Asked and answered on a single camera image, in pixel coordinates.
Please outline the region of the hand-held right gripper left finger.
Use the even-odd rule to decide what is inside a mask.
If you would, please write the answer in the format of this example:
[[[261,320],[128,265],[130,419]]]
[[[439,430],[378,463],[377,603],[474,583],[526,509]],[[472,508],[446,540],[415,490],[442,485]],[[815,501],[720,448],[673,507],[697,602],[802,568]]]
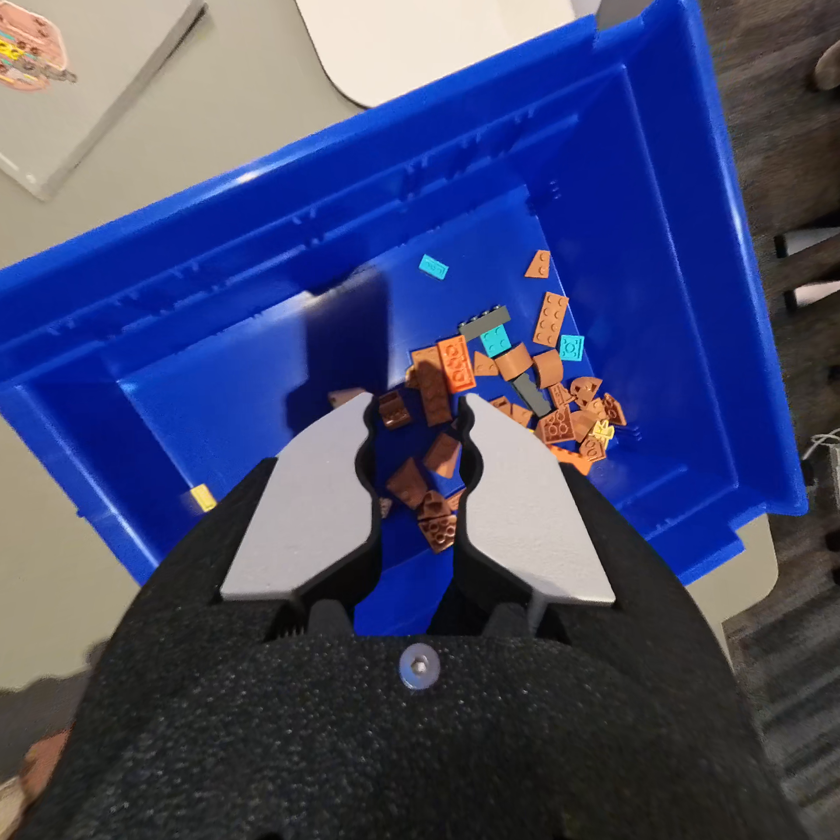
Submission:
[[[222,597],[365,597],[378,581],[379,502],[360,457],[372,394],[357,394],[277,455]]]

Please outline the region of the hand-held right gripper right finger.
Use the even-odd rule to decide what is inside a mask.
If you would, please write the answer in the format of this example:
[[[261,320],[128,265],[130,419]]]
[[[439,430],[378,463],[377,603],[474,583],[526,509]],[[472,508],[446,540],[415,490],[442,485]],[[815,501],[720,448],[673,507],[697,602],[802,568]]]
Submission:
[[[560,462],[478,394],[458,400],[463,445],[454,580],[476,604],[613,604]]]

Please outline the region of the pile of brown toy bricks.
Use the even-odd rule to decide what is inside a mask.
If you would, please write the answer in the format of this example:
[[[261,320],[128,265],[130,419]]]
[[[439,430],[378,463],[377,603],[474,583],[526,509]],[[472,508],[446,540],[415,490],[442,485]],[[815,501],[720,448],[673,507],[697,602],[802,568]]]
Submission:
[[[362,266],[319,297],[312,316],[310,372],[321,353],[326,385],[372,392],[374,447],[362,456],[379,502],[403,513],[385,525],[386,563],[420,550],[455,546],[465,485],[459,465],[459,398],[478,394],[532,432],[566,473],[586,476],[606,457],[613,434],[600,381],[580,377],[564,386],[561,353],[549,341],[575,342],[568,298],[550,268],[523,279],[529,252],[434,247],[449,271],[424,272],[425,255],[395,248]]]

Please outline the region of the blue plastic bin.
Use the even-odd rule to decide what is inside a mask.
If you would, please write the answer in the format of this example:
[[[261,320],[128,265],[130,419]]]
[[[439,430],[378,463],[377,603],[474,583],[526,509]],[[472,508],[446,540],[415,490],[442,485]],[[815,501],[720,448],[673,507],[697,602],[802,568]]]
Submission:
[[[131,575],[329,410],[570,300],[629,428],[592,479],[680,580],[807,509],[694,2],[582,20],[2,271],[2,418]]]

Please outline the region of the grey desk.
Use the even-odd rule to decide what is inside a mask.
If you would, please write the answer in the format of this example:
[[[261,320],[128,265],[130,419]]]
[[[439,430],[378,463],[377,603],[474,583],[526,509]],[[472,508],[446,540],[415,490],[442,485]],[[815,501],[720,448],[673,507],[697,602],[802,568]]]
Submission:
[[[705,3],[694,3],[718,96],[711,20]],[[328,84],[291,3],[208,6],[204,20],[121,120],[118,138],[105,140],[56,201],[38,205],[4,181],[2,265],[63,245],[355,117]],[[71,679],[86,669],[92,650],[111,636],[130,597],[152,574],[143,583],[131,575],[2,421],[26,463],[17,462],[11,444],[2,445],[2,492],[9,494],[2,505],[2,621],[8,623],[2,630],[2,686],[17,689],[47,677]],[[185,499],[197,512],[188,532],[207,514],[188,494]],[[770,514],[779,513],[745,522],[736,531],[741,551],[687,585],[696,586],[739,557],[741,529]]]

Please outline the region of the white desk stand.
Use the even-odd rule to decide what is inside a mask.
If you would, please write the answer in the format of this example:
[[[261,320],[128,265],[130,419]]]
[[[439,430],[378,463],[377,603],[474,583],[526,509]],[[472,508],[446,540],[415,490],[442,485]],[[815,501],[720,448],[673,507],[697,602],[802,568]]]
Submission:
[[[296,1],[325,75],[364,109],[577,19],[599,28],[649,1]]]

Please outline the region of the grey instruction booklet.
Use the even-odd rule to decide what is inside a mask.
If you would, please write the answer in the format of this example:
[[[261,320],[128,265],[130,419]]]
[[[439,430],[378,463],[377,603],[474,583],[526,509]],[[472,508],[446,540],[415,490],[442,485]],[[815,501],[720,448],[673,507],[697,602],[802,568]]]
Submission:
[[[1,2],[2,172],[49,200],[131,106],[200,1]]]

